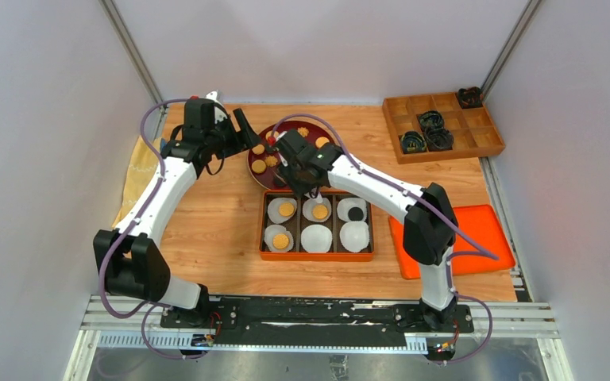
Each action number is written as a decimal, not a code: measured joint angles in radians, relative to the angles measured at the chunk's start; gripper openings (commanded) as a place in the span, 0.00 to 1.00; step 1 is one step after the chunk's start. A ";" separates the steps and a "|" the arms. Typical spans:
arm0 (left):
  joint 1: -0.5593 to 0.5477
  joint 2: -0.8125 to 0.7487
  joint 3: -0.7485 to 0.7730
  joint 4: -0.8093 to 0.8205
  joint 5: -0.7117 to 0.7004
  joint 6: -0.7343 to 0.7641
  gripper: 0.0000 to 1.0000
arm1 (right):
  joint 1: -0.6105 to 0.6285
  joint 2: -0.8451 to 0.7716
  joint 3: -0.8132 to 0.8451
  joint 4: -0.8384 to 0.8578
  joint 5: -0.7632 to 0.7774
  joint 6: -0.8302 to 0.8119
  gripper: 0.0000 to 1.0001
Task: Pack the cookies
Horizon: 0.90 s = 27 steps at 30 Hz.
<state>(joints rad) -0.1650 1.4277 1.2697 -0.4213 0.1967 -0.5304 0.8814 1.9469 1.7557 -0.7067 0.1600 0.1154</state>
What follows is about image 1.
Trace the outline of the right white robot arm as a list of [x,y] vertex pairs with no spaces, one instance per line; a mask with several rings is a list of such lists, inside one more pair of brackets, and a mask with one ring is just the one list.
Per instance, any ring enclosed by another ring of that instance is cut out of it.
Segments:
[[342,144],[318,148],[295,130],[269,137],[279,157],[277,170],[298,196],[311,196],[320,187],[354,194],[403,224],[403,250],[419,265],[423,290],[423,324],[442,331],[454,319],[457,298],[446,270],[458,227],[443,187],[403,183],[359,161]]

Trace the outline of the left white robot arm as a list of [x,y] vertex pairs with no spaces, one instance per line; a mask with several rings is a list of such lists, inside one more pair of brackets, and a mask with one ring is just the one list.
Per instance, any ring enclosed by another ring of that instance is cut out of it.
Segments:
[[260,138],[240,109],[228,112],[213,90],[204,96],[181,99],[183,123],[174,128],[163,148],[147,149],[157,160],[156,170],[128,214],[111,230],[100,230],[93,240],[102,304],[116,318],[128,318],[112,307],[110,295],[180,310],[193,328],[211,318],[206,286],[172,274],[160,252],[160,242],[182,197],[202,173],[213,175],[210,162],[220,163],[256,146]]

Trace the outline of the dark red round plate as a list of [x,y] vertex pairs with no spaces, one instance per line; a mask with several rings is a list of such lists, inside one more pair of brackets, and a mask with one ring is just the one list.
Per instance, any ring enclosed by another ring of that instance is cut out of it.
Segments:
[[[268,150],[269,145],[265,138],[265,134],[268,131],[272,131],[273,127],[274,127],[274,125],[271,125],[259,133],[259,136],[261,137],[261,142],[259,143],[259,145],[257,145],[256,147],[254,147],[253,149],[248,151],[247,163],[249,166],[249,172],[250,172],[251,176],[261,186],[263,186],[265,189],[269,189],[269,190],[281,190],[281,189],[284,189],[285,187],[277,188],[273,185],[273,182],[272,182],[273,176],[278,175],[278,173],[276,171],[277,166],[267,167],[267,170],[265,171],[265,173],[260,174],[260,175],[254,174],[250,167],[251,163],[254,160],[264,160],[264,158],[266,156],[276,156],[280,160],[280,158],[278,157],[278,155],[275,152],[270,152]],[[301,120],[285,121],[280,124],[280,126],[277,128],[276,131],[279,134],[286,133],[289,130],[295,130],[297,132],[297,129],[299,127],[306,127],[309,129],[309,135],[307,137],[304,137],[304,139],[311,144],[315,144],[315,140],[319,137],[328,137],[330,139],[330,143],[336,142],[336,140],[332,137],[332,135],[326,129],[324,129],[323,127],[321,127],[319,125],[315,125],[315,124],[307,122],[307,121],[301,121]]]

